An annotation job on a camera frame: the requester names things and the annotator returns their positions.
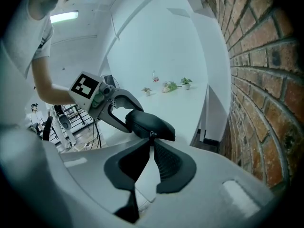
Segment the black metal railing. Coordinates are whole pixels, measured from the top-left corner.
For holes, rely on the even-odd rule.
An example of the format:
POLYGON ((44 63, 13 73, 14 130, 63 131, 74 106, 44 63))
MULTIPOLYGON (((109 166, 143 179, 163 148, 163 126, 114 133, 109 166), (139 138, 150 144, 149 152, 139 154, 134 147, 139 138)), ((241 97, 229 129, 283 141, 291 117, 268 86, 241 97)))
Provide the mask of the black metal railing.
POLYGON ((71 132, 75 133, 83 128, 90 128, 93 123, 92 117, 77 104, 62 105, 65 115, 71 123, 71 132))

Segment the person's left forearm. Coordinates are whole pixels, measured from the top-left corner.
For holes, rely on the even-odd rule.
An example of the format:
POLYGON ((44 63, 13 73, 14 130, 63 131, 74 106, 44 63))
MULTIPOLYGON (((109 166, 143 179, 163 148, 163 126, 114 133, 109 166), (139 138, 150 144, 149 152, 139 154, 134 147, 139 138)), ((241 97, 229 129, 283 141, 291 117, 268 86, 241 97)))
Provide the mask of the person's left forearm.
POLYGON ((74 104, 75 101, 69 95, 66 88, 55 84, 45 84, 36 86, 38 96, 45 103, 51 105, 69 105, 74 104))

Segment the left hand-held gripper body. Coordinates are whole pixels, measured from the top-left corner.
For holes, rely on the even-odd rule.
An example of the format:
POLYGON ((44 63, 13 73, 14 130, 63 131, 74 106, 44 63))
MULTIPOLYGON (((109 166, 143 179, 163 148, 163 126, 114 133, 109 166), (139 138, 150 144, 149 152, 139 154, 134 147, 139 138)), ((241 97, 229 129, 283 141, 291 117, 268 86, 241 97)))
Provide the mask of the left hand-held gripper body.
POLYGON ((103 77, 82 72, 70 87, 68 94, 74 102, 97 121, 116 121, 112 114, 116 88, 103 77))

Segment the person's grey t-shirt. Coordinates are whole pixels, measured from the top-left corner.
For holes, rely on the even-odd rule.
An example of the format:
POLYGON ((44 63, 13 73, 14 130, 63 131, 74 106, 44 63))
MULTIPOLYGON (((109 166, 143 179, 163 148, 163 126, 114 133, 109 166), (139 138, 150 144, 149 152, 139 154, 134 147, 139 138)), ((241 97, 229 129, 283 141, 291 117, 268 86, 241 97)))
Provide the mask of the person's grey t-shirt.
POLYGON ((58 0, 22 0, 0 38, 0 76, 20 72, 26 78, 32 61, 50 56, 54 28, 50 12, 58 0))

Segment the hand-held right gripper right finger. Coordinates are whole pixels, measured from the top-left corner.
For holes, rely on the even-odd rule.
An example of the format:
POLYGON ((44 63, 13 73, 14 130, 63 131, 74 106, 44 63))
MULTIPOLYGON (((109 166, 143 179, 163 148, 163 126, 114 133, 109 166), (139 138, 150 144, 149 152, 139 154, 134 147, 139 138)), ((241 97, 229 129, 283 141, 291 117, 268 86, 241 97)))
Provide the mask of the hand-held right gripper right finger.
POLYGON ((140 228, 252 228, 274 199, 271 190, 227 158, 156 140, 156 198, 140 228))

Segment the white robot with black panel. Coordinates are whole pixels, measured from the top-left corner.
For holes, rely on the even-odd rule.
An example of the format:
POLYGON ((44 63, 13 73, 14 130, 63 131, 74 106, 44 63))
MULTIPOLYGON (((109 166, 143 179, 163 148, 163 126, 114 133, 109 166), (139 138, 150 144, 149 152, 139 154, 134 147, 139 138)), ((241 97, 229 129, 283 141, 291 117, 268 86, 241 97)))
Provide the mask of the white robot with black panel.
POLYGON ((65 149, 76 145, 76 139, 71 132, 71 123, 64 113, 62 105, 49 105, 50 116, 53 117, 52 126, 65 149))

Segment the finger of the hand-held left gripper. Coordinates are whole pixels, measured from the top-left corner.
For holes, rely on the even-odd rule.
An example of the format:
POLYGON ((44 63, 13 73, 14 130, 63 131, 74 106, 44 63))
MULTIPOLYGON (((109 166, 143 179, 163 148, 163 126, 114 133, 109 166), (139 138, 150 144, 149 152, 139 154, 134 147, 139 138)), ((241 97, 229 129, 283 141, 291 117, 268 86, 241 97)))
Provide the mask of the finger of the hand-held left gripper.
POLYGON ((112 107, 105 107, 99 114, 99 119, 111 125, 112 127, 125 132, 131 133, 124 122, 112 114, 112 107))
POLYGON ((129 91, 124 89, 115 89, 112 94, 112 99, 115 101, 115 107, 131 110, 144 111, 140 102, 129 91))

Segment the rectangular ceiling light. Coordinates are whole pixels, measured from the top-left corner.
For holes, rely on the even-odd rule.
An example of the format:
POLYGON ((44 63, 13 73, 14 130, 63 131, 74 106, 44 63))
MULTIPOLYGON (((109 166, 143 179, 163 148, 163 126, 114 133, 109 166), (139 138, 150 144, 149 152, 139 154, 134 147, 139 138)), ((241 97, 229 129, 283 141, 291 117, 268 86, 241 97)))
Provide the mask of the rectangular ceiling light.
POLYGON ((78 18, 78 11, 72 11, 72 12, 65 12, 61 14, 56 14, 50 16, 50 21, 52 24, 66 21, 66 20, 72 20, 78 18))

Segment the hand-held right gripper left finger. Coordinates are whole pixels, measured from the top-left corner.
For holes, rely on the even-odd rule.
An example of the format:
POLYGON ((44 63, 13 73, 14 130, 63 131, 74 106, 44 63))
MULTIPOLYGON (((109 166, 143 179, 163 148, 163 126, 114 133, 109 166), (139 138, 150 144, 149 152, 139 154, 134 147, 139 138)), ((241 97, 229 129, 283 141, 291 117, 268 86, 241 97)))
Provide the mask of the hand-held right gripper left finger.
POLYGON ((148 139, 83 152, 61 154, 75 181, 94 201, 117 217, 139 219, 135 183, 149 160, 148 139))

